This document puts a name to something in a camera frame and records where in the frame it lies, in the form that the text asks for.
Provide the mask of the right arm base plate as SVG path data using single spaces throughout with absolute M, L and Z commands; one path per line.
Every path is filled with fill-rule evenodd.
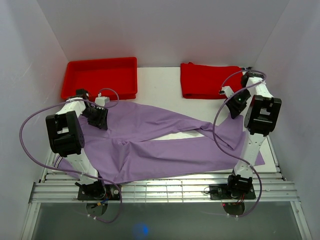
M 238 190 L 230 190 L 226 183 L 210 184 L 209 195 L 211 200 L 255 200 L 256 194 L 253 187 L 248 193 Z

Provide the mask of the purple trousers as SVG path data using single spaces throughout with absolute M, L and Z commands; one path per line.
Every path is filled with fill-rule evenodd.
M 213 126 L 128 101 L 108 111 L 107 130 L 78 120 L 91 165 L 117 184 L 232 169 L 245 141 L 242 116 Z

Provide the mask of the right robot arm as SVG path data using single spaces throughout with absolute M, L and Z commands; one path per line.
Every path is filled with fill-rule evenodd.
M 234 93 L 230 86 L 222 86 L 221 91 L 227 97 L 226 106 L 232 119 L 247 110 L 243 118 L 245 128 L 244 145 L 239 160 L 228 177 L 226 194 L 232 198 L 254 199 L 253 170 L 262 143 L 274 131 L 282 100 L 274 97 L 265 83 L 265 75 L 258 71 L 245 70 L 241 77 L 241 89 Z

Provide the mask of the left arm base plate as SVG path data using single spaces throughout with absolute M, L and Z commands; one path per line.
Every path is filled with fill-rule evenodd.
M 114 185 L 103 185 L 98 182 L 92 184 L 82 184 L 79 186 L 77 200 L 79 201 L 118 201 L 120 192 Z

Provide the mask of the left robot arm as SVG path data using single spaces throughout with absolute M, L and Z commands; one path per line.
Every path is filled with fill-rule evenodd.
M 65 159 L 73 170 L 80 172 L 79 182 L 76 183 L 80 193 L 100 200 L 106 195 L 106 187 L 101 180 L 86 176 L 98 177 L 99 172 L 85 154 L 85 137 L 79 117 L 85 117 L 90 126 L 106 131 L 108 109 L 105 104 L 109 98 L 99 95 L 94 105 L 87 100 L 89 92 L 83 88 L 77 89 L 75 96 L 69 98 L 69 102 L 60 111 L 45 118 L 45 123 L 51 150 Z

